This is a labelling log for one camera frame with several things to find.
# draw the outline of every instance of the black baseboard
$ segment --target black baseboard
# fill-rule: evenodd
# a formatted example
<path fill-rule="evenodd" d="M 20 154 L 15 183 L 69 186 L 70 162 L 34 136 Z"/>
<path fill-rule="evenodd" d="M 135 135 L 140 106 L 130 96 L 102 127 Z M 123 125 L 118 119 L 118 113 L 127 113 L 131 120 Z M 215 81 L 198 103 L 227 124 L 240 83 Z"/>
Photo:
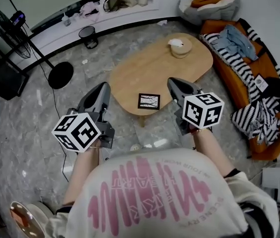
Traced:
<path fill-rule="evenodd" d="M 114 28 L 111 28 L 111 29 L 108 29 L 108 30 L 105 30 L 105 31 L 102 31 L 102 32 L 99 32 L 99 33 L 96 33 L 95 34 L 96 36 L 93 36 L 93 37 L 101 37 L 101 36 L 104 36 L 104 35 L 107 35 L 107 34 L 115 33 L 115 32 L 118 32 L 118 31 L 121 31 L 121 30 L 124 30 L 124 29 L 129 29 L 129 28 L 132 28 L 132 27 L 136 27 L 136 26 L 143 26 L 143 25 L 154 24 L 154 23 L 160 22 L 162 20 L 180 21 L 184 25 L 187 25 L 188 27 L 191 27 L 192 29 L 196 29 L 196 31 L 200 30 L 199 27 L 190 24 L 189 22 L 183 20 L 181 17 L 166 17 L 166 18 L 156 18 L 156 19 L 144 20 L 144 21 L 140 21 L 140 22 L 135 22 L 135 23 L 125 24 L 125 25 L 122 25 L 122 26 L 117 26 L 117 27 L 114 27 Z M 73 48 L 73 47 L 75 47 L 77 45 L 80 45 L 80 44 L 84 43 L 85 41 L 86 41 L 86 39 L 77 40 L 75 42 L 72 42 L 72 43 L 70 43 L 68 45 L 65 45 L 65 46 L 63 46 L 63 47 L 61 47 L 61 48 L 59 48 L 59 49 L 49 53 L 45 57 L 47 59 L 52 58 L 53 56 L 57 55 L 58 53 L 63 52 L 65 50 L 68 50 L 70 48 Z M 36 62 L 32 63 L 31 65 L 29 65 L 25 69 L 23 69 L 23 71 L 25 73 L 28 73 L 34 67 L 36 67 L 37 65 L 39 65 L 42 62 L 43 62 L 42 59 L 38 59 Z"/>

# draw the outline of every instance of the standing fan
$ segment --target standing fan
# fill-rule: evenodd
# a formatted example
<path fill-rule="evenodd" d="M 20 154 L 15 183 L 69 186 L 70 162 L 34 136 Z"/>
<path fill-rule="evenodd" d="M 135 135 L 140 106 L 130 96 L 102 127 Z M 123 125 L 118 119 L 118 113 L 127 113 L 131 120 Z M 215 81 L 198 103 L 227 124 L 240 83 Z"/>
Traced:
<path fill-rule="evenodd" d="M 74 69 L 69 62 L 60 62 L 56 66 L 40 52 L 31 39 L 22 31 L 25 23 L 25 15 L 18 11 L 13 17 L 8 17 L 0 11 L 0 37 L 22 58 L 31 56 L 30 46 L 52 68 L 49 74 L 49 85 L 54 89 L 64 87 L 71 79 Z"/>

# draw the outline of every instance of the fan base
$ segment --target fan base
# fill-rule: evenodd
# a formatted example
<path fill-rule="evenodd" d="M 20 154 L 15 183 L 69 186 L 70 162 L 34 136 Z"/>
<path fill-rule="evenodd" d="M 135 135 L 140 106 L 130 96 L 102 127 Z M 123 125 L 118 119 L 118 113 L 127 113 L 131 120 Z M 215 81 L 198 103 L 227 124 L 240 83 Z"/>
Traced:
<path fill-rule="evenodd" d="M 73 66 L 67 62 L 60 62 L 49 74 L 49 85 L 53 89 L 60 89 L 67 85 L 74 74 Z"/>

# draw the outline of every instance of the pink graphic print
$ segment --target pink graphic print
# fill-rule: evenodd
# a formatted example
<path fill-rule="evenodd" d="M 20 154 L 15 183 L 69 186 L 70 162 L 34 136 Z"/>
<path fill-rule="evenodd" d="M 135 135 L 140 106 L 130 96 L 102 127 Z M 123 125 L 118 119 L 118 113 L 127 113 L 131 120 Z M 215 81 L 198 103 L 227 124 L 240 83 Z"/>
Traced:
<path fill-rule="evenodd" d="M 92 196 L 88 204 L 88 218 L 92 218 L 92 224 L 95 229 L 99 228 L 101 220 L 101 231 L 105 232 L 107 228 L 106 216 L 109 220 L 109 226 L 112 235 L 119 234 L 118 211 L 122 215 L 123 223 L 126 227 L 132 224 L 139 224 L 141 216 L 145 218 L 167 217 L 165 204 L 162 200 L 160 189 L 163 189 L 167 195 L 167 202 L 171 214 L 175 221 L 179 221 L 179 213 L 176 209 L 173 199 L 177 199 L 181 205 L 182 212 L 187 216 L 191 212 L 190 202 L 192 202 L 197 212 L 204 211 L 205 204 L 198 202 L 196 194 L 199 193 L 204 202 L 208 202 L 210 189 L 204 181 L 198 181 L 196 177 L 191 178 L 182 170 L 179 176 L 183 184 L 184 191 L 181 192 L 177 181 L 168 165 L 156 163 L 159 173 L 159 181 L 162 182 L 163 188 L 159 188 L 154 177 L 151 165 L 147 158 L 136 157 L 136 164 L 128 161 L 126 165 L 119 166 L 117 170 L 112 171 L 112 184 L 109 188 L 106 182 L 102 182 L 100 188 L 100 209 L 98 207 L 98 196 Z M 175 191 L 175 197 L 169 189 L 168 179 L 171 181 Z"/>

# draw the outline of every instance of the cube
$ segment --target cube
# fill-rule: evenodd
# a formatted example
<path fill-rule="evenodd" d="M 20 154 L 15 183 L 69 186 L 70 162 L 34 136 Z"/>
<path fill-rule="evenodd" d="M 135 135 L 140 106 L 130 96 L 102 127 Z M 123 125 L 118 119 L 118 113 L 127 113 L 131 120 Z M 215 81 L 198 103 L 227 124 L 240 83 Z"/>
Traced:
<path fill-rule="evenodd" d="M 199 129 L 208 128 L 220 122 L 224 102 L 214 93 L 186 96 L 182 118 Z"/>
<path fill-rule="evenodd" d="M 81 113 L 62 116 L 52 134 L 68 151 L 85 152 L 101 132 L 88 113 Z"/>

